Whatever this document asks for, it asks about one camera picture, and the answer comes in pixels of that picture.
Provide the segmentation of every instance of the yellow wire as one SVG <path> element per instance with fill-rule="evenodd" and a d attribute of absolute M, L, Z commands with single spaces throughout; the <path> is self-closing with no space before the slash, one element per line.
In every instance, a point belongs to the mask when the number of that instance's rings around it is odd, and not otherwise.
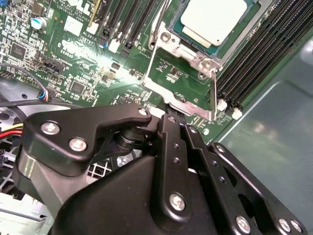
<path fill-rule="evenodd" d="M 12 129 L 15 129 L 15 128 L 18 128 L 18 127 L 23 127 L 23 123 L 19 123 L 19 124 L 13 125 L 13 126 L 9 126 L 9 127 L 3 128 L 1 131 L 8 131 L 8 130 L 12 130 Z"/>

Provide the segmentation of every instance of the motherboard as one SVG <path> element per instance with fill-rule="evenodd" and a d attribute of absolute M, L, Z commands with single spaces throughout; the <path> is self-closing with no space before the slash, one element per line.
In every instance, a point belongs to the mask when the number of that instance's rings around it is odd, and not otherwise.
<path fill-rule="evenodd" d="M 0 62 L 51 99 L 186 114 L 210 143 L 313 31 L 311 0 L 1 0 Z M 0 76 L 37 83 L 12 67 Z"/>

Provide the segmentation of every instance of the black plastic bracket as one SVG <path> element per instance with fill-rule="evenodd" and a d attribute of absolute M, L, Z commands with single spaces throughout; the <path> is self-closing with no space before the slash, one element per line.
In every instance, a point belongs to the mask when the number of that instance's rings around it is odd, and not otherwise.
<path fill-rule="evenodd" d="M 232 178 L 236 194 L 263 234 L 307 234 L 296 218 L 225 146 L 213 143 L 209 150 L 219 156 Z"/>
<path fill-rule="evenodd" d="M 105 155 L 108 157 L 107 146 L 117 131 L 147 126 L 151 118 L 150 113 L 137 104 L 37 113 L 25 121 L 22 147 L 32 158 L 58 173 L 78 176 L 92 160 L 98 162 Z M 45 134 L 41 126 L 47 122 L 58 125 L 60 132 Z M 83 140 L 86 149 L 81 152 L 71 149 L 69 141 L 73 138 Z"/>
<path fill-rule="evenodd" d="M 192 202 L 186 143 L 180 139 L 180 124 L 174 117 L 162 116 L 158 141 L 151 214 L 163 229 L 177 231 L 190 219 Z"/>
<path fill-rule="evenodd" d="M 221 234 L 254 234 L 261 232 L 241 204 L 219 157 L 207 151 L 200 133 L 190 125 L 184 126 L 188 152 L 188 162 L 199 172 L 204 194 L 211 208 L 216 228 Z M 239 227 L 241 219 L 245 227 Z"/>

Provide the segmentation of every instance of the capacitor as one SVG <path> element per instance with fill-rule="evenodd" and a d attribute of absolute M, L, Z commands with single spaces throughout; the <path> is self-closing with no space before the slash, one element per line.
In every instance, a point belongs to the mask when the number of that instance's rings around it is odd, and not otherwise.
<path fill-rule="evenodd" d="M 40 30 L 40 29 L 44 29 L 47 26 L 47 22 L 45 21 L 44 18 L 42 17 L 36 17 L 36 18 L 32 18 L 30 21 L 30 25 L 36 29 L 36 30 Z"/>

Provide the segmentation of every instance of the gray metal panel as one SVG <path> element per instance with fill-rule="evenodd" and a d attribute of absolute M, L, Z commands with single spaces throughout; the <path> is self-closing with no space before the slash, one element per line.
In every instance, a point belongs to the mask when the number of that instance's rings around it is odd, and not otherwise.
<path fill-rule="evenodd" d="M 313 234 L 313 38 L 217 141 Z"/>

